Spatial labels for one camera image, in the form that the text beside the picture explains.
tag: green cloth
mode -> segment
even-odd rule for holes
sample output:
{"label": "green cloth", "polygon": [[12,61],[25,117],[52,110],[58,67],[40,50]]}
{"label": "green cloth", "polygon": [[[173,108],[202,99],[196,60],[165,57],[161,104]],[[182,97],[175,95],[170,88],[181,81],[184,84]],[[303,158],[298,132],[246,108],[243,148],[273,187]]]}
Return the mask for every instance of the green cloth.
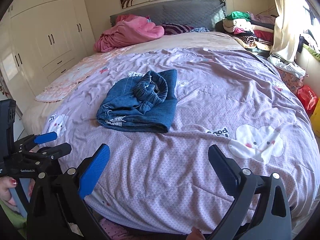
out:
{"label": "green cloth", "polygon": [[303,47],[309,51],[309,53],[317,60],[320,62],[320,54],[316,52],[313,48],[309,47],[307,44],[303,44]]}
{"label": "green cloth", "polygon": [[2,206],[3,211],[13,224],[13,226],[19,231],[19,233],[27,239],[26,233],[26,222],[27,219],[23,218],[21,215],[13,212],[8,206],[6,206],[1,200],[0,205]]}
{"label": "green cloth", "polygon": [[228,20],[235,20],[235,19],[246,19],[247,22],[250,21],[250,14],[234,11],[230,15],[226,17]]}

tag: beige mattress cover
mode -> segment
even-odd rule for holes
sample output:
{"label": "beige mattress cover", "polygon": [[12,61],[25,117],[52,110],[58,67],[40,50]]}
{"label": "beige mattress cover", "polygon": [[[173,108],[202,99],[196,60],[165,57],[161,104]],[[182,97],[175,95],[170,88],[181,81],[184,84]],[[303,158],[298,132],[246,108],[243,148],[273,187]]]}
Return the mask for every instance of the beige mattress cover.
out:
{"label": "beige mattress cover", "polygon": [[[145,53],[160,49],[173,48],[208,48],[212,50],[244,50],[229,35],[219,32],[183,33],[135,45],[124,54]],[[22,121],[28,134],[41,134],[48,116],[61,105],[63,101],[44,103],[34,101],[24,112]]]}

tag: gray headboard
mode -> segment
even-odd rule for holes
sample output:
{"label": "gray headboard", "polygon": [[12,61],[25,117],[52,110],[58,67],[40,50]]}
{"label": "gray headboard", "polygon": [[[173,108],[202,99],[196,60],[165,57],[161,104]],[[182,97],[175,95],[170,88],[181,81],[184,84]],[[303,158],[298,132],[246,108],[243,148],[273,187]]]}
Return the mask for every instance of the gray headboard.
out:
{"label": "gray headboard", "polygon": [[214,30],[215,24],[225,15],[226,0],[174,0],[158,2],[111,15],[114,26],[118,15],[134,14],[150,16],[152,22],[160,25],[164,22],[186,24],[195,28],[207,27]]}

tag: cream curtain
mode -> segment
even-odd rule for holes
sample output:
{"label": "cream curtain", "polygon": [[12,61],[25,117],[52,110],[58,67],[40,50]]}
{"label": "cream curtain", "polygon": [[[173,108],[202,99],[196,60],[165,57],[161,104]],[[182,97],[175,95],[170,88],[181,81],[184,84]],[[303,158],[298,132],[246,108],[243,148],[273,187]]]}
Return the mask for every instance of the cream curtain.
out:
{"label": "cream curtain", "polygon": [[285,61],[293,62],[302,33],[298,13],[302,5],[297,0],[275,1],[279,17],[276,19],[271,55],[278,55]]}

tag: silver bolt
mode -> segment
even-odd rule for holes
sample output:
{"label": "silver bolt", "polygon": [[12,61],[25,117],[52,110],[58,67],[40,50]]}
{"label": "silver bolt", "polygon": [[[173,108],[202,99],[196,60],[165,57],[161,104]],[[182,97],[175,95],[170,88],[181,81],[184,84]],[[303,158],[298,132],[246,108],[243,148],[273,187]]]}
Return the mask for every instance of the silver bolt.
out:
{"label": "silver bolt", "polygon": [[279,179],[280,178],[280,175],[278,173],[274,173],[272,174],[272,176],[275,178],[275,179]]}
{"label": "silver bolt", "polygon": [[244,175],[250,175],[251,174],[251,171],[249,169],[243,169],[242,172],[243,172]]}
{"label": "silver bolt", "polygon": [[38,175],[38,178],[39,179],[43,179],[45,177],[45,173],[44,172],[41,172],[39,175]]}
{"label": "silver bolt", "polygon": [[75,168],[70,168],[69,170],[68,170],[68,174],[69,175],[73,175],[73,174],[75,174],[76,173],[76,169]]}

